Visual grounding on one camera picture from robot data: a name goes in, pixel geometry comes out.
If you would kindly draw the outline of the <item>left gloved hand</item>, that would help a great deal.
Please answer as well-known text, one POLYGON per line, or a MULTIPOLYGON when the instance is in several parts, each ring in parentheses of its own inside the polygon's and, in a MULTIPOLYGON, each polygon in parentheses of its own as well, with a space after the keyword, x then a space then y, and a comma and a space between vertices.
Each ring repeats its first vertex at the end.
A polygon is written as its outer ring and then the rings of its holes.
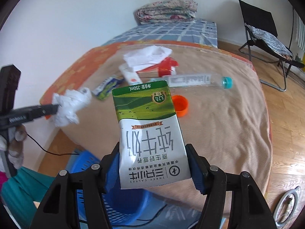
POLYGON ((7 163, 12 164, 18 170, 22 167, 24 161, 23 143, 27 138, 26 127, 24 125, 15 127, 13 133, 14 135, 9 144, 1 136, 1 151, 7 153, 7 163))

